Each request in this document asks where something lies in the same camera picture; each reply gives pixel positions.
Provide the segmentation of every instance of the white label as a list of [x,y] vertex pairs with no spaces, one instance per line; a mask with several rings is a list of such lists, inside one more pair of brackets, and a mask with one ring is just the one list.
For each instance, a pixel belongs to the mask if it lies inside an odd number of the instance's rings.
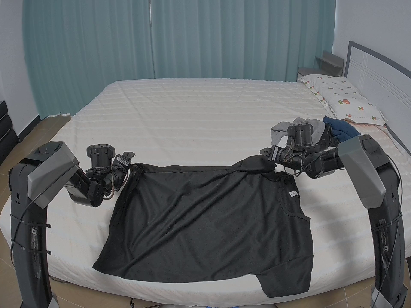
[[274,152],[273,152],[273,156],[271,157],[271,159],[274,161],[275,158],[277,157],[277,153],[278,153],[278,146],[275,146]]
[[128,167],[128,165],[130,164],[125,159],[123,159],[121,157],[117,157],[117,160],[120,161],[121,163],[123,163],[126,167]]

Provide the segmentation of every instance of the curtain fold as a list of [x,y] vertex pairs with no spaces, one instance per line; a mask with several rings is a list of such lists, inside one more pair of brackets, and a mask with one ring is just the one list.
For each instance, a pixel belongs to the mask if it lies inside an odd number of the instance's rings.
[[157,78],[295,81],[331,51],[335,0],[151,0]]
[[40,116],[142,78],[295,81],[331,51],[335,0],[24,0]]
[[149,0],[24,0],[23,41],[41,118],[74,115],[117,80],[154,77]]

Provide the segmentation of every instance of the mattress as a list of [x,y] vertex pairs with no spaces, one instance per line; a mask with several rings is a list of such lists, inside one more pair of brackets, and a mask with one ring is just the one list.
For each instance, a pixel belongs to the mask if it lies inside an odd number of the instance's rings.
[[[86,147],[108,143],[133,162],[157,166],[231,165],[270,146],[270,128],[296,117],[327,112],[302,83],[230,79],[119,81],[106,87],[54,137],[64,141],[86,170]],[[406,256],[411,255],[411,159],[384,127],[358,125],[394,159],[404,182]],[[229,307],[268,304],[336,289],[374,275],[366,209],[344,170],[312,180],[296,178],[301,207],[311,217],[314,263],[310,290],[268,298],[255,275],[197,283],[151,283],[105,275],[92,268],[109,233],[118,193],[98,208],[75,204],[62,189],[48,207],[49,272],[62,280],[159,303]],[[10,199],[0,216],[9,241]]]

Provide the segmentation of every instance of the robotic arm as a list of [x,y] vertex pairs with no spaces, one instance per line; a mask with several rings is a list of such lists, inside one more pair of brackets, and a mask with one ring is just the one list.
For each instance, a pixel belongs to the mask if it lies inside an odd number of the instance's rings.
[[351,138],[338,147],[320,151],[311,141],[310,124],[290,126],[288,146],[264,148],[269,160],[305,172],[316,179],[346,168],[357,194],[368,210],[375,257],[375,287],[371,307],[400,308],[407,288],[404,279],[404,227],[398,198],[400,178],[370,135]]
[[12,247],[23,302],[21,308],[58,308],[50,288],[46,254],[47,205],[65,187],[79,204],[98,207],[120,190],[128,175],[132,152],[115,156],[110,145],[87,148],[92,167],[84,173],[63,142],[48,142],[9,172],[12,192]]

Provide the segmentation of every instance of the wall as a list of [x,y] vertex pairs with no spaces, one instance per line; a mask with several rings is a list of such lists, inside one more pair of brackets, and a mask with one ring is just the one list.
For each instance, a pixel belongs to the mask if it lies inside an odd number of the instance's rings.
[[357,42],[411,70],[411,0],[336,0],[332,52]]
[[23,0],[0,0],[0,99],[17,134],[38,115],[24,61],[22,11]]

